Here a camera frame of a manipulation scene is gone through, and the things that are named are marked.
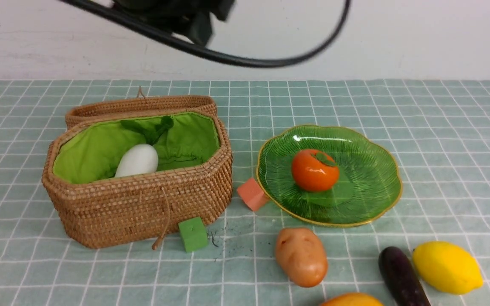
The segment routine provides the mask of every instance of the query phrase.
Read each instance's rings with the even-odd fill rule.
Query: potato
[[[288,278],[300,287],[315,287],[328,272],[325,247],[308,228],[284,228],[275,248],[276,261]]]

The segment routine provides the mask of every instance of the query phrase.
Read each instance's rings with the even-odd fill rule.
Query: grid tablecloth
[[[270,137],[299,124],[340,125],[395,156],[399,203],[372,224],[315,227],[330,269],[324,282],[292,285],[273,257],[282,227],[304,226],[269,203],[252,213],[234,196],[208,227],[212,243],[187,254],[179,236],[90,250],[66,236],[40,176],[50,141],[73,106],[148,95],[210,95],[234,151],[234,184],[253,175]],[[468,295],[425,285],[433,306],[490,306],[490,81],[222,82],[0,81],[0,306],[311,306],[350,291],[394,305],[377,256],[454,242],[486,282]]]

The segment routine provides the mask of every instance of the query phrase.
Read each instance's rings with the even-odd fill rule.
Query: basket string
[[[141,85],[140,85],[139,90],[137,91],[136,98],[140,97],[140,95],[142,96],[142,98],[143,98],[143,99],[145,99],[145,100],[146,100],[145,95],[142,93]]]
[[[162,193],[164,194],[165,207],[166,207],[166,211],[167,211],[167,217],[165,219],[165,226],[164,226],[164,230],[162,231],[162,234],[160,234],[160,236],[158,236],[158,238],[156,238],[156,241],[154,242],[154,244],[152,244],[152,249],[153,250],[156,250],[158,248],[158,246],[164,240],[165,235],[168,232],[169,221],[171,220],[171,208],[170,208],[168,197],[165,195],[165,190],[164,190],[163,187],[162,187]]]

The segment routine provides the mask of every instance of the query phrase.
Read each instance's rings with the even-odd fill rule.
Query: foam block
[[[201,217],[180,222],[179,232],[186,252],[194,252],[208,245],[208,233]]]
[[[239,197],[245,202],[245,205],[252,211],[258,211],[262,206],[266,205],[270,198],[266,196],[260,185],[250,178],[237,188]]]

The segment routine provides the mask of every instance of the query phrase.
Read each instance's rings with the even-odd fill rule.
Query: orange
[[[327,300],[320,306],[383,306],[383,304],[371,295],[351,292]]]
[[[315,149],[305,149],[292,159],[292,178],[308,192],[327,191],[340,177],[340,170],[332,157]]]

